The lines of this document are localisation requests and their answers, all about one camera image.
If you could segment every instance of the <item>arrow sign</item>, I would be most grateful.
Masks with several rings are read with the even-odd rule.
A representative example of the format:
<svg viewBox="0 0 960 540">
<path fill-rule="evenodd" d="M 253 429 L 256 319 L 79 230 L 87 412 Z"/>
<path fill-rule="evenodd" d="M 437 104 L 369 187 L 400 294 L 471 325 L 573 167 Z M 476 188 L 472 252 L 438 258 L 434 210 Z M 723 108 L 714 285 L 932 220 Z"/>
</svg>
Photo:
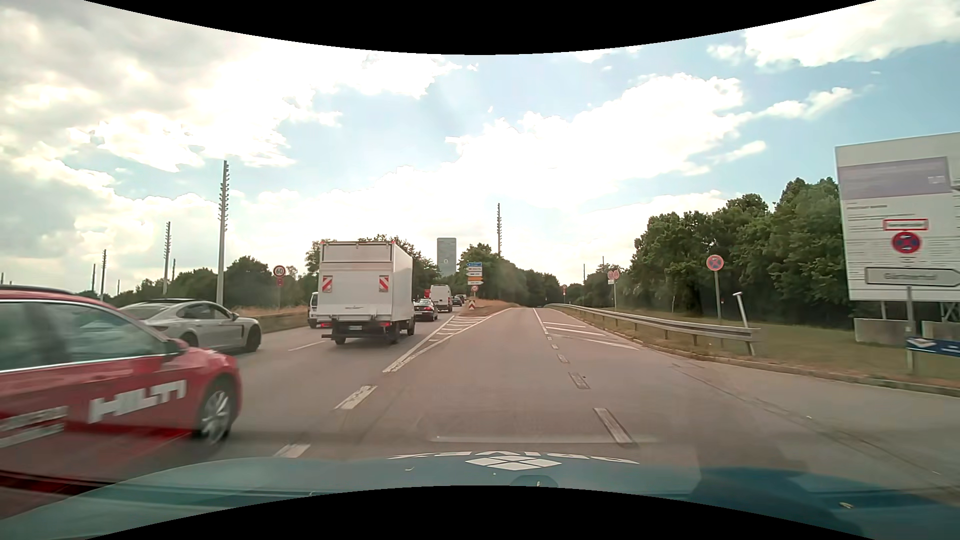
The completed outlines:
<svg viewBox="0 0 960 540">
<path fill-rule="evenodd" d="M 955 287 L 960 285 L 960 272 L 952 268 L 864 268 L 867 285 L 912 285 Z"/>
</svg>

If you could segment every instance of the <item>black sedan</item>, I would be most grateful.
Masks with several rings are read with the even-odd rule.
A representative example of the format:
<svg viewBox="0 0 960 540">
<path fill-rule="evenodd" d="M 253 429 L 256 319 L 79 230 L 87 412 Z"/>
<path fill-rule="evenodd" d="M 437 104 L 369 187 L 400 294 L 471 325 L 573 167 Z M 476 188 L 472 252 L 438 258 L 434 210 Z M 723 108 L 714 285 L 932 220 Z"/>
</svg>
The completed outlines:
<svg viewBox="0 0 960 540">
<path fill-rule="evenodd" d="M 440 313 L 429 298 L 421 298 L 414 302 L 414 312 L 418 321 L 436 321 L 440 318 Z"/>
</svg>

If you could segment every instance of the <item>asphalt road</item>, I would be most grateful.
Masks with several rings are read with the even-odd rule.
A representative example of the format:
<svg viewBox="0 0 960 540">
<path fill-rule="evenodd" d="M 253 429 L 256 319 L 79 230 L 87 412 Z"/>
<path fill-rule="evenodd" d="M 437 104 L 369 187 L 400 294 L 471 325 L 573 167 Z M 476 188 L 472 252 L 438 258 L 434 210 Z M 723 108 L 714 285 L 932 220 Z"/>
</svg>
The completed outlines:
<svg viewBox="0 0 960 540">
<path fill-rule="evenodd" d="M 960 484 L 956 398 L 666 355 L 549 308 L 457 310 L 393 346 L 320 334 L 238 357 L 243 412 L 206 458 L 537 452 Z"/>
</svg>

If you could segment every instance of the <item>blue sky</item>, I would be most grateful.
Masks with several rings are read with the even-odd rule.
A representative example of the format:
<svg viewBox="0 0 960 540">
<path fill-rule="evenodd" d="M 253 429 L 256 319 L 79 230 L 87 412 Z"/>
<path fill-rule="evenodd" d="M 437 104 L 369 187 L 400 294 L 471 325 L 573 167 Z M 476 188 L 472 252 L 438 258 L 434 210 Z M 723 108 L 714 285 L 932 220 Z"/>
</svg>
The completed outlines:
<svg viewBox="0 0 960 540">
<path fill-rule="evenodd" d="M 837 145 L 960 131 L 957 0 L 495 57 L 371 56 L 61 3 L 0 2 L 17 58 L 0 67 L 0 172 L 19 193 L 0 270 L 15 282 L 85 288 L 103 249 L 108 282 L 154 279 L 168 220 L 178 270 L 215 267 L 223 159 L 228 259 L 302 266 L 311 239 L 380 232 L 433 258 L 438 236 L 495 244 L 500 203 L 504 256 L 577 282 L 583 263 L 629 264 L 650 215 L 773 203 L 795 177 L 834 176 Z M 82 10 L 96 24 L 71 27 Z"/>
</svg>

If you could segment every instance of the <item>blue sign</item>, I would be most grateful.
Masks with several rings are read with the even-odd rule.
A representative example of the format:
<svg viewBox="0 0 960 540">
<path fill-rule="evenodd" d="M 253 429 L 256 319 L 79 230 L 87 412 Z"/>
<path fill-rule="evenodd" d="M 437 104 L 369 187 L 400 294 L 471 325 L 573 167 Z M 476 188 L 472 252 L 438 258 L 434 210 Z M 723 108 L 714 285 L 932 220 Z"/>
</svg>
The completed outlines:
<svg viewBox="0 0 960 540">
<path fill-rule="evenodd" d="M 931 339 L 928 337 L 907 337 L 906 348 L 919 353 L 960 357 L 960 341 Z"/>
</svg>

